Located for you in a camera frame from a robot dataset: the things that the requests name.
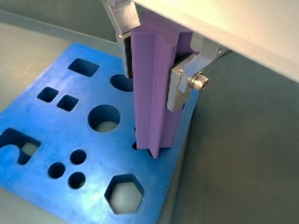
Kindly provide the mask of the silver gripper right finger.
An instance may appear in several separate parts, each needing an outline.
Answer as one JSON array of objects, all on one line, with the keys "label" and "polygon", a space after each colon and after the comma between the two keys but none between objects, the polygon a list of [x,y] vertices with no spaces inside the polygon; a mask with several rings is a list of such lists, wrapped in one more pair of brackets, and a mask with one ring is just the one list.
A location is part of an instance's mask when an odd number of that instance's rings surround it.
[{"label": "silver gripper right finger", "polygon": [[222,44],[195,33],[191,37],[191,49],[195,53],[186,56],[173,67],[167,108],[174,112],[183,107],[193,90],[202,92],[210,79],[204,69],[220,58],[232,53]]}]

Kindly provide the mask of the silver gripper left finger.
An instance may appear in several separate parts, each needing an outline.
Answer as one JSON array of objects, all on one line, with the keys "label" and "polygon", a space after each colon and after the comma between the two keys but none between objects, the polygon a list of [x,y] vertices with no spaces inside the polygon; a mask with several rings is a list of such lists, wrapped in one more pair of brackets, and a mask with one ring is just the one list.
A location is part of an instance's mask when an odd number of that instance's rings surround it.
[{"label": "silver gripper left finger", "polygon": [[131,31],[141,25],[137,4],[131,0],[102,0],[102,3],[117,32],[126,77],[133,78]]}]

